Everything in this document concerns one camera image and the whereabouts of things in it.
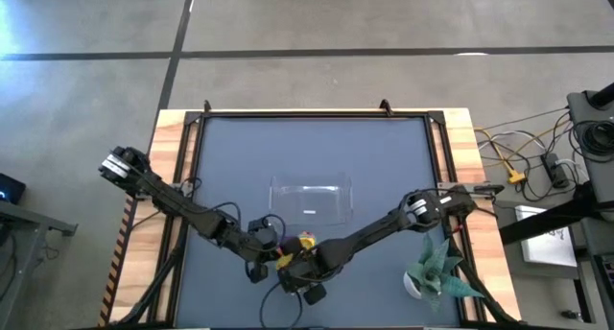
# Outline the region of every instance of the gray floor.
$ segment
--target gray floor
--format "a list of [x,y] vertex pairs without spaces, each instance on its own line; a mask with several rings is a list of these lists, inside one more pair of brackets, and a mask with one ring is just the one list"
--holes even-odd
[[[0,54],[170,51],[183,2],[0,0]],[[612,27],[606,0],[195,0],[184,50],[612,45]],[[123,198],[96,169],[115,145],[147,149],[167,66],[0,61],[0,172],[28,184],[25,206],[80,224],[72,240],[49,239],[61,255],[36,270],[13,328],[95,324]],[[363,107],[387,98],[469,107],[487,126],[613,80],[614,54],[183,60],[169,107],[204,99],[218,108]],[[555,119],[508,128],[540,132]],[[564,144],[557,152],[569,157]],[[503,170],[487,173],[505,182]],[[518,197],[506,190],[503,199]],[[557,316],[576,307],[571,281],[513,280],[523,319],[605,327],[602,315],[596,325]]]

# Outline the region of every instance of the black metal frame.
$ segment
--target black metal frame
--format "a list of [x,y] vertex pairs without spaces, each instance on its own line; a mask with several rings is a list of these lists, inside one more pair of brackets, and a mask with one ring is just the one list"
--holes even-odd
[[[200,155],[203,144],[203,137],[205,131],[205,125],[208,118],[381,118],[381,119],[406,119],[406,118],[419,118],[424,123],[424,129],[427,134],[427,143],[429,153],[431,156],[431,163],[433,165],[433,180],[434,183],[445,181],[442,179],[440,166],[437,160],[437,147],[435,146],[435,138],[432,123],[438,125],[439,134],[442,142],[443,157],[446,163],[446,169],[450,177],[450,181],[457,181],[456,169],[454,167],[454,161],[452,159],[452,150],[450,147],[449,137],[447,134],[445,119],[442,111],[352,111],[352,110],[336,110],[336,111],[322,111],[322,110],[297,110],[297,111],[210,111],[210,106],[205,103],[205,111],[186,112],[184,119],[183,132],[181,134],[181,141],[179,148],[182,150],[177,155],[177,165],[175,169],[174,182],[180,182],[181,172],[183,171],[183,161],[185,159],[185,151],[187,150],[187,141],[189,131],[193,125],[197,125],[197,134],[194,154],[192,156],[192,166],[190,169],[189,177],[195,177],[199,169]],[[160,254],[158,257],[158,263],[161,265],[169,251],[170,246],[170,233],[173,228],[173,220],[167,221],[164,225],[162,243]],[[188,225],[187,222],[181,221],[178,238],[187,238]],[[444,233],[450,231],[449,221],[443,224]],[[472,269],[475,269],[475,261],[473,258],[473,252],[469,241],[469,234],[466,229],[466,225],[462,227],[460,231],[462,239],[463,253],[465,259],[469,262]],[[177,242],[178,246],[183,246],[185,250],[185,242]],[[178,292],[180,287],[181,270],[183,264],[177,264],[173,272],[173,280],[171,283],[171,292],[169,296],[168,309],[166,312],[166,323],[170,326],[175,324],[175,316],[177,312]],[[159,295],[156,296],[156,302],[153,304],[155,307],[150,308],[148,313],[148,321],[155,321],[157,316],[157,305]],[[475,302],[475,308],[478,321],[485,321],[484,306],[477,298],[473,298]],[[457,310],[459,312],[460,323],[467,321],[466,308],[463,299],[458,299]]]

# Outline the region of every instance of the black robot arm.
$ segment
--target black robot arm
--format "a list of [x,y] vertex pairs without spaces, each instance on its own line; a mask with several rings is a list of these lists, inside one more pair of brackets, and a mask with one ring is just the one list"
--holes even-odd
[[[426,232],[437,226],[444,216],[465,218],[477,208],[476,203],[463,186],[455,186],[443,196],[438,190],[417,190],[403,197],[399,205],[386,216],[357,232],[342,238],[321,242],[311,249],[295,248],[293,259],[277,271],[280,284],[287,293],[303,292],[305,301],[313,305],[326,296],[322,282],[337,275],[354,254],[401,230]],[[461,256],[454,240],[450,241],[449,254]],[[497,321],[516,322],[494,300],[484,283],[466,261],[459,264],[469,284],[484,295],[484,304]]]
[[241,229],[234,217],[220,209],[209,209],[191,202],[154,173],[150,161],[135,148],[117,147],[99,168],[101,176],[128,194],[144,193],[165,215],[185,219],[204,239],[228,248],[247,262],[264,263],[279,258],[278,238],[266,217],[250,222],[249,231]]

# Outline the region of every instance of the clear plastic container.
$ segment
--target clear plastic container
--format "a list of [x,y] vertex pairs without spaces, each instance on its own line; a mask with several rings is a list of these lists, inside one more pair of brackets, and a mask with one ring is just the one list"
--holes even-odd
[[271,213],[287,226],[345,224],[352,217],[352,183],[344,173],[332,176],[275,176]]

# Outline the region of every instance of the black cable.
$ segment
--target black cable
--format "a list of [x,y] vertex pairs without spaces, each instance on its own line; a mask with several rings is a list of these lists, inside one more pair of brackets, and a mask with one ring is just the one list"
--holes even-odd
[[9,283],[7,284],[7,286],[2,291],[2,294],[0,294],[0,302],[2,302],[2,300],[6,296],[7,292],[11,288],[11,284],[12,284],[13,280],[15,279],[15,276],[17,275],[17,255],[16,255],[16,253],[17,253],[17,240],[15,239],[15,235],[12,234],[12,233],[11,233],[11,241],[12,241],[11,257],[9,258],[9,262],[7,263],[5,268],[2,270],[2,275],[4,275],[5,272],[7,272],[7,269],[9,268],[9,265],[11,264],[11,262],[12,262],[12,274],[11,274],[11,278],[9,279]]
[[541,146],[544,147],[544,150],[546,149],[546,143],[544,143],[544,141],[540,137],[534,135],[533,133],[531,133],[531,132],[529,132],[527,130],[511,130],[509,132],[495,133],[491,137],[492,140],[485,139],[484,141],[478,143],[478,145],[482,145],[482,143],[484,143],[484,142],[492,142],[492,141],[494,141],[495,138],[497,138],[499,136],[507,136],[507,135],[511,135],[511,134],[519,133],[519,132],[520,133],[525,133],[530,138],[533,138],[533,140],[535,142],[541,144]]
[[[260,326],[262,326],[263,329],[267,329],[267,325],[265,324],[265,320],[264,320],[265,302],[267,302],[267,299],[269,298],[269,295],[271,295],[272,291],[274,291],[280,285],[281,285],[281,282],[275,283],[269,289],[269,291],[265,294],[265,296],[262,298],[262,301],[260,302],[260,312],[258,313],[258,315],[260,319]],[[300,297],[299,293],[296,293],[295,295],[296,295],[296,298],[298,299],[298,316],[296,316],[295,321],[290,326],[288,326],[287,329],[294,328],[298,324],[300,317],[303,315],[303,300]]]
[[493,125],[493,126],[490,126],[490,127],[482,128],[482,130],[490,130],[490,129],[494,129],[494,128],[499,128],[499,127],[501,127],[503,125],[519,123],[519,122],[522,122],[522,121],[525,121],[525,120],[537,118],[537,117],[540,117],[540,116],[543,116],[543,115],[547,115],[547,114],[550,114],[550,113],[555,113],[555,112],[558,112],[558,111],[561,111],[561,110],[565,110],[565,109],[567,109],[567,107],[559,108],[559,109],[554,109],[554,110],[549,110],[549,111],[546,111],[546,112],[543,112],[543,113],[539,113],[539,114],[535,114],[535,115],[532,115],[532,116],[529,116],[529,117],[526,117],[526,118],[522,118],[522,119],[518,119],[518,120],[512,120],[512,121],[504,122],[502,124],[497,124],[497,125]]
[[222,207],[229,206],[229,205],[233,206],[236,209],[237,217],[235,218],[235,221],[237,222],[237,225],[239,226],[239,228],[241,228],[241,208],[234,201],[225,201],[225,202],[223,202],[221,204],[218,204],[218,205],[216,205],[216,206],[214,206],[214,207],[212,207],[210,209],[207,209],[206,211],[202,211],[201,213],[206,214],[209,211],[215,211],[215,210],[218,210],[218,209],[220,209]]
[[[525,200],[527,200],[527,201],[536,202],[536,201],[544,200],[544,199],[546,199],[548,197],[552,197],[552,196],[556,196],[556,195],[563,195],[563,194],[566,194],[566,193],[574,191],[576,189],[576,187],[578,186],[578,181],[576,179],[576,176],[573,173],[574,170],[570,166],[568,166],[566,164],[565,164],[565,166],[567,166],[567,168],[569,168],[569,170],[572,172],[572,178],[573,179],[567,178],[568,181],[571,181],[571,182],[574,183],[574,186],[571,189],[551,193],[554,190],[554,188],[555,188],[555,185],[552,183],[550,185],[550,187],[548,188],[548,191],[546,191],[546,194],[544,194],[544,195],[537,195],[537,193],[532,189],[531,185],[529,184],[529,180],[527,179],[527,180],[523,181],[522,187],[521,187],[521,193],[522,193],[523,198]],[[527,195],[527,190],[529,190],[529,192],[532,193],[534,198],[530,198]]]
[[480,210],[480,211],[482,211],[482,212],[485,212],[486,214],[490,214],[490,215],[494,216],[494,217],[495,217],[495,219],[499,220],[499,216],[498,216],[497,214],[495,214],[495,212],[494,212],[494,211],[490,211],[490,210],[488,210],[488,209],[484,209],[484,208],[482,208],[482,207],[480,207],[480,206],[478,206],[476,209],[477,209],[477,210]]
[[550,145],[548,146],[548,149],[546,149],[545,154],[551,153],[555,149],[555,145],[558,142],[558,139],[560,139],[560,136],[558,136],[558,138],[556,137],[556,128],[558,128],[558,124],[566,116],[569,117],[569,111],[567,111],[563,115],[559,116],[558,119],[556,119],[555,126],[554,126],[554,129],[553,129],[553,140],[550,142]]
[[152,218],[153,216],[155,216],[155,215],[159,214],[160,212],[162,212],[162,211],[161,211],[161,210],[158,210],[158,211],[156,211],[156,212],[152,213],[152,215],[149,215],[148,217],[146,217],[145,219],[143,219],[143,220],[141,220],[141,221],[137,222],[136,224],[133,224],[133,225],[132,225],[132,227],[130,228],[130,231],[133,231],[133,230],[134,230],[134,229],[135,229],[135,228],[136,228],[138,225],[140,225],[140,224],[144,223],[145,221],[149,220],[150,218]]
[[[179,185],[178,187],[179,192],[181,192],[181,190],[183,189],[183,185],[185,185],[186,182],[191,181],[191,180],[194,180],[194,188],[192,189],[192,191],[188,192],[187,195],[185,195],[185,197],[187,198],[192,197],[192,195],[194,195],[194,193],[202,186],[202,180],[199,177],[188,177],[184,181],[182,181],[181,184]],[[147,220],[150,220],[152,217],[159,214],[160,212],[161,210],[158,210],[152,213],[151,215],[148,215],[145,219],[133,224],[132,227],[130,228],[130,231],[133,231],[137,226],[141,225]]]
[[[572,142],[572,135],[579,144]],[[614,160],[614,123],[609,121],[582,121],[576,123],[568,135],[574,152],[585,160],[606,163]]]
[[[570,131],[572,131],[572,129],[565,129],[565,130],[564,130],[562,133],[558,134],[558,135],[555,137],[555,143],[553,144],[552,148],[551,148],[551,149],[548,151],[548,153],[551,153],[551,152],[552,152],[552,151],[555,149],[555,146],[556,146],[556,144],[558,144],[558,142],[560,141],[560,139],[561,139],[561,138],[562,138],[562,137],[563,137],[563,136],[564,136],[566,133],[568,133],[568,132],[570,132]],[[485,140],[483,140],[483,141],[480,141],[480,142],[478,142],[478,145],[480,146],[480,145],[482,145],[483,143],[486,143],[486,142],[490,142],[490,140],[485,139]],[[511,152],[513,152],[513,153],[514,153],[514,150],[510,149],[509,147],[507,147],[507,146],[505,146],[505,145],[503,145],[503,144],[501,144],[501,143],[499,143],[499,142],[497,142],[497,141],[492,141],[492,143],[494,143],[494,144],[496,144],[497,146],[502,147],[502,148],[504,148],[504,149],[507,149],[507,150],[509,150],[509,151],[511,151]],[[511,158],[511,157],[510,157],[510,158],[507,158],[507,159],[506,159],[506,161],[508,161],[508,162],[518,162],[518,161],[523,161],[523,160],[525,160],[525,159],[540,158],[542,155],[543,155],[543,153],[542,153],[542,154],[538,154],[538,155],[523,156],[523,157],[518,157],[518,158]],[[498,156],[497,156],[497,157],[493,157],[493,156],[483,156],[483,155],[480,155],[480,157],[481,157],[481,158],[483,158],[483,159],[488,159],[488,160],[501,161],[501,158],[500,158],[500,157],[498,157]]]
[[50,247],[47,243],[42,248],[45,250],[47,260],[54,260],[59,257],[59,249]]

